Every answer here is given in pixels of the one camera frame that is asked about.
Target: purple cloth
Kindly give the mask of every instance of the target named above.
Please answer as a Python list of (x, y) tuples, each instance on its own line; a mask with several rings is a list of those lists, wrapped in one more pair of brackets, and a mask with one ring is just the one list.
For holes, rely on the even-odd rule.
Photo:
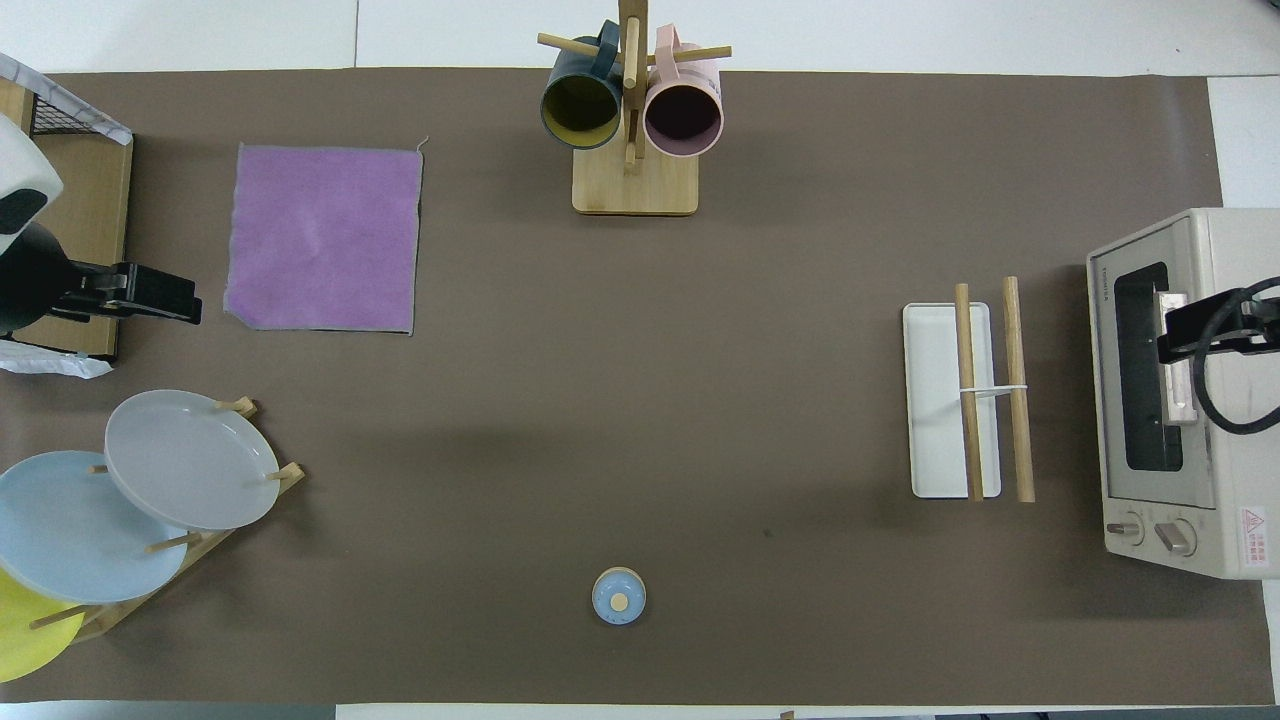
[(223, 300), (266, 329), (413, 332), (422, 156), (241, 146)]

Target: dark blue mug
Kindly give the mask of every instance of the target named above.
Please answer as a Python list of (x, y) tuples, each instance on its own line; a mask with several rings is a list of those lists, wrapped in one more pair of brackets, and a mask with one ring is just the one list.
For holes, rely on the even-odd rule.
[(576, 40), (599, 50), (594, 58), (561, 50), (543, 91), (543, 126), (564, 145), (590, 150), (612, 140), (622, 120), (618, 23), (604, 20), (600, 35)]

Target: black wire mesh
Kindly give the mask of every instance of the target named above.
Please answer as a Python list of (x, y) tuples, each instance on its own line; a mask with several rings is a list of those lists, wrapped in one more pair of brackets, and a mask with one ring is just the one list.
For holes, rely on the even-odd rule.
[(95, 132), (92, 127), (54, 108), (36, 96), (31, 111), (31, 135), (84, 135)]

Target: oven window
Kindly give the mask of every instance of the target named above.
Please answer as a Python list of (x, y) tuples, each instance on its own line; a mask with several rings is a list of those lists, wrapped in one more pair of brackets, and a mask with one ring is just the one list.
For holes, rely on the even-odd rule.
[(1124, 450), (1134, 470), (1172, 473), (1183, 468), (1181, 430), (1165, 425), (1160, 416), (1156, 292), (1167, 290), (1169, 268), (1164, 263), (1121, 275), (1115, 283)]

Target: red warning triangle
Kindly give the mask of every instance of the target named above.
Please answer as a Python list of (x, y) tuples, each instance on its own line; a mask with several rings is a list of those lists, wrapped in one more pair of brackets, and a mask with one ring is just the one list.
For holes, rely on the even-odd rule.
[(1249, 534), (1253, 530), (1258, 529), (1258, 525), (1261, 524), (1262, 524), (1262, 518), (1258, 518), (1249, 510), (1244, 510), (1244, 534)]

